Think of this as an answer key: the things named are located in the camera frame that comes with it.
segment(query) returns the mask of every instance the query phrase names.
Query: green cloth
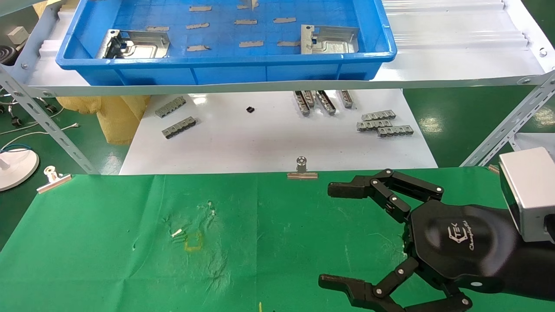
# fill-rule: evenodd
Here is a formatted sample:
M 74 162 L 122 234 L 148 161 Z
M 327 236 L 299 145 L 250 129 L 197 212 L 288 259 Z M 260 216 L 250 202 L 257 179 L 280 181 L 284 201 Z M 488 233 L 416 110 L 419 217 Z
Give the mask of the green cloth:
M 444 187 L 446 204 L 505 207 L 484 168 L 403 172 Z M 377 283 L 404 259 L 403 226 L 369 199 L 328 197 L 327 184 L 373 173 L 75 176 L 36 196 L 0 253 L 0 311 L 355 311 L 318 275 Z M 474 312 L 555 311 L 464 292 Z M 393 298 L 443 294 L 414 275 Z

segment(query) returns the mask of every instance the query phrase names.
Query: small metal piece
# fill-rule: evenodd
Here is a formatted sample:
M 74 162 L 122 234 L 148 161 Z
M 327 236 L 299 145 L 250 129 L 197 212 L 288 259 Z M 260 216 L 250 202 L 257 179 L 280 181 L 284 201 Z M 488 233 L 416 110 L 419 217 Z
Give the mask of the small metal piece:
M 341 100 L 343 101 L 343 105 L 345 106 L 345 108 L 352 108 L 353 101 L 351 94 L 349 94 L 349 91 L 341 90 L 339 91 L 339 93 L 341 94 Z
M 264 40 L 239 42 L 239 48 L 261 47 L 263 45 L 264 45 Z
M 395 119 L 397 115 L 390 109 L 362 115 L 363 121 Z
M 287 173 L 287 178 L 290 180 L 314 180 L 318 178 L 318 173 L 307 172 L 306 157 L 300 156 L 297 158 L 297 172 Z
M 211 50 L 209 46 L 205 46 L 203 44 L 200 44 L 198 46 L 190 46 L 187 47 L 187 51 L 188 52 L 196 52 L 196 51 L 207 51 L 207 50 Z
M 316 103 L 316 100 L 314 98 L 314 95 L 312 93 L 312 91 L 303 91 L 302 92 L 302 97 L 305 98 L 306 104 L 310 107 L 313 108 L 314 104 Z
M 299 106 L 299 110 L 303 116 L 307 116 L 310 114 L 310 108 L 306 103 L 305 98 L 302 96 L 302 91 L 294 91 L 295 93 L 295 100 L 297 101 L 297 105 Z
M 201 24 L 192 24 L 185 26 L 186 29 L 197 29 L 197 28 L 206 28 L 210 26 L 210 23 L 201 23 Z
M 320 101 L 320 104 L 322 104 L 326 112 L 329 115 L 335 114 L 335 106 L 333 105 L 333 103 L 331 103 L 331 100 L 327 96 L 326 92 L 324 90 L 318 90 L 316 91 L 316 95 L 318 96 L 318 100 Z
M 378 128 L 380 137 L 393 137 L 398 135 L 412 135 L 414 130 L 409 125 L 396 125 L 393 127 Z
M 237 19 L 234 22 L 235 25 L 256 25 L 258 24 L 258 20 L 256 19 Z
M 162 134 L 166 137 L 166 139 L 169 139 L 174 135 L 191 128 L 194 125 L 196 125 L 196 120 L 193 117 L 187 117 L 177 124 L 162 130 Z
M 164 118 L 170 113 L 172 113 L 173 111 L 175 111 L 176 109 L 185 105 L 185 103 L 187 103 L 187 101 L 185 101 L 183 97 L 177 97 L 173 99 L 171 102 L 169 102 L 168 104 L 157 109 L 154 113 L 158 115 L 158 117 Z
M 39 194 L 42 194 L 50 189 L 57 187 L 58 185 L 64 184 L 65 182 L 71 180 L 71 174 L 66 176 L 58 175 L 56 168 L 54 166 L 48 166 L 44 169 L 44 175 L 48 178 L 48 183 L 37 189 Z
M 212 6 L 189 7 L 189 12 L 212 11 Z
M 276 23 L 276 24 L 292 23 L 292 22 L 296 22 L 296 21 L 297 21 L 297 19 L 295 17 L 274 18 L 274 23 Z

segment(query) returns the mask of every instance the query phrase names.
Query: metal bracket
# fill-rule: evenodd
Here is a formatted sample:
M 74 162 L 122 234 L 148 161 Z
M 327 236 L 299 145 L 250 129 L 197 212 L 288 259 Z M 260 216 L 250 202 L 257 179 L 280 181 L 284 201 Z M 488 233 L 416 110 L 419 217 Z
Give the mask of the metal bracket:
M 44 112 L 42 107 L 29 96 L 19 83 L 13 79 L 4 66 L 0 66 L 0 84 L 12 97 L 21 104 L 21 107 L 36 120 L 41 127 L 79 164 L 88 174 L 100 174 L 83 153 L 73 144 L 67 135 L 52 121 L 50 116 Z
M 552 71 L 549 78 L 535 87 L 460 166 L 486 165 L 554 94 L 555 71 Z

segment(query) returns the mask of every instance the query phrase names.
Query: white table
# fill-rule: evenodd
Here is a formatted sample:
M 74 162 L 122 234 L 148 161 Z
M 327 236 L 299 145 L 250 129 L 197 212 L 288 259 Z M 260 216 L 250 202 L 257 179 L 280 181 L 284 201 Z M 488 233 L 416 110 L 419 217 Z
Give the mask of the white table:
M 154 111 L 176 95 L 153 96 L 129 148 L 120 174 L 293 172 L 296 158 L 309 171 L 437 168 L 400 89 L 353 90 L 346 109 L 327 91 L 337 112 L 316 104 L 308 117 L 293 92 L 184 95 L 187 104 L 159 118 Z M 246 108 L 255 112 L 249 114 Z M 409 137 L 379 138 L 359 133 L 361 114 L 392 109 L 394 125 L 410 125 Z M 166 139 L 161 131 L 189 116 L 196 126 Z

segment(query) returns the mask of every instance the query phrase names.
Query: metal clip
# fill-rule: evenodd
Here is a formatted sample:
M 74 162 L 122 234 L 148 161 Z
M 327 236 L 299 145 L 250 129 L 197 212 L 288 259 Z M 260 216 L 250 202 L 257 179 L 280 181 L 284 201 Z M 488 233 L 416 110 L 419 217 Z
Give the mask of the metal clip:
M 290 180 L 315 180 L 318 178 L 318 172 L 307 172 L 306 157 L 301 156 L 297 158 L 297 172 L 287 173 L 287 178 Z
M 42 194 L 50 189 L 57 187 L 58 185 L 64 184 L 65 182 L 71 180 L 71 174 L 63 176 L 61 173 L 56 172 L 54 166 L 48 166 L 44 169 L 44 175 L 48 178 L 48 184 L 43 185 L 37 189 L 39 194 Z

